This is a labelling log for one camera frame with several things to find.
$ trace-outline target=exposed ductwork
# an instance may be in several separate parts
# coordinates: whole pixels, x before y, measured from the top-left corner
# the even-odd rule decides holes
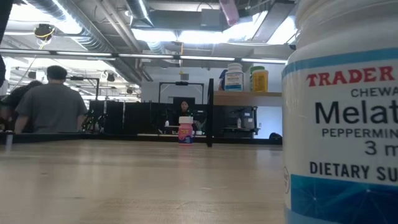
[[[148,13],[148,5],[145,0],[126,0],[128,8],[132,15],[131,23],[134,23],[134,20],[142,21],[148,26],[153,27],[153,23],[149,18]]]
[[[74,38],[81,46],[92,52],[115,52],[116,49],[106,40],[103,34],[91,23],[84,13],[71,0],[24,0],[43,13],[49,14],[59,22],[78,25],[82,28],[82,38]],[[117,58],[106,63],[113,66],[122,77],[141,85],[140,74],[126,62]]]

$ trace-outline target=shelf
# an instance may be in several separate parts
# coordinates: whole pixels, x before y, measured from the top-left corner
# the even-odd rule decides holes
[[[282,93],[248,91],[214,91],[218,106],[282,106]]]

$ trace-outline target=pink bottle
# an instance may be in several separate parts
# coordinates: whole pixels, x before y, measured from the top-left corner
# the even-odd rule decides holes
[[[193,118],[192,117],[180,117],[178,119],[180,127],[178,128],[178,143],[181,145],[192,145],[193,143]]]

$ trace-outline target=white plastic bottle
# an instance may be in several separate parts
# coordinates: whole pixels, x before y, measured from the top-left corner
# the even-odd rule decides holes
[[[286,223],[398,223],[398,1],[301,0],[296,25]]]
[[[243,91],[242,65],[240,63],[231,63],[228,65],[228,72],[225,73],[225,91]]]

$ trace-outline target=ceiling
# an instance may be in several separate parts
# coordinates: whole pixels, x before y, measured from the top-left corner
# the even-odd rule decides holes
[[[131,13],[127,7],[126,0],[112,0],[111,2],[113,9],[117,12],[118,16],[111,15],[109,8],[107,11],[101,10],[96,0],[73,0],[74,10],[78,11],[80,18],[83,16],[87,20],[85,23],[90,23],[90,26],[96,29],[99,34],[104,38],[103,41],[109,44],[111,51],[119,53],[132,53],[132,52],[144,52],[152,53],[149,45],[145,40],[130,40],[126,41],[126,37],[129,37],[123,32],[123,26],[131,26]],[[213,9],[211,13],[222,12],[218,10],[220,4],[217,0],[211,0],[207,2],[196,1],[196,0],[148,0],[150,14],[153,12],[170,12],[171,16],[164,18],[165,21],[169,19],[173,21],[173,12],[177,16],[177,11],[184,12],[185,15],[194,13],[200,13],[202,9]],[[267,39],[270,39],[272,34],[276,32],[278,27],[292,14],[295,12],[295,5],[293,1],[285,0],[271,0],[262,3],[262,1],[248,1],[248,0],[237,0],[236,4],[240,10],[244,6],[255,6],[248,10],[249,14],[258,13],[259,11],[266,10],[266,17],[263,21],[260,21],[257,31],[254,33],[252,39],[240,42],[228,42],[228,43],[196,43],[183,45],[184,55],[197,55],[197,56],[212,56],[212,57],[253,57],[253,58],[280,58],[287,59],[287,57],[293,52],[288,45],[267,45]],[[14,49],[38,49],[41,45],[39,41],[33,35],[33,29],[41,23],[54,24],[54,18],[51,15],[43,14],[40,11],[33,13],[32,8],[25,8],[25,5],[17,6],[14,5],[13,12],[11,14],[9,23],[6,29],[6,35],[4,36],[3,42],[1,43],[2,48],[14,48]],[[176,34],[181,34],[183,30],[174,30]],[[44,46],[44,50],[67,50],[67,51],[86,51],[86,48],[82,46],[78,39],[80,34],[68,35],[58,28],[54,33],[51,41]],[[181,54],[181,43],[176,42],[163,42],[160,41],[162,47],[165,49],[167,54]],[[28,67],[32,62],[32,59],[28,58],[15,58],[12,60],[12,67]],[[131,69],[131,72],[125,72],[126,70],[118,69],[114,66],[114,63],[107,61],[98,60],[84,60],[84,61],[67,61],[60,59],[46,59],[39,58],[32,64],[33,70],[45,70],[46,67],[53,64],[60,64],[68,68],[71,75],[83,75],[86,77],[101,77],[101,74],[105,70],[114,72],[116,74],[115,83],[107,82],[106,79],[101,79],[101,85],[115,86],[116,91],[113,90],[112,94],[125,94],[126,86],[133,86],[132,81],[127,82],[129,76],[137,76],[140,80],[136,84],[140,85],[140,82],[174,82],[179,80],[178,73],[181,71],[179,61],[164,61],[164,60],[142,60],[136,61],[135,59],[124,60],[127,68]],[[209,77],[215,76],[214,74],[220,74],[227,66],[227,62],[214,62],[214,61],[200,61],[200,60],[185,60],[182,65],[184,73],[190,74],[190,82],[202,82],[207,83]],[[251,64],[244,63],[244,68],[249,68]],[[11,82],[17,82],[21,79],[21,76],[25,72],[22,70],[13,70],[11,73]],[[28,78],[25,78],[23,82],[29,82]],[[76,85],[76,83],[70,82],[69,85]],[[92,93],[92,89],[84,89],[89,93]],[[132,95],[132,100],[139,98],[139,89],[137,93]],[[109,94],[109,91],[102,91],[101,94]]]

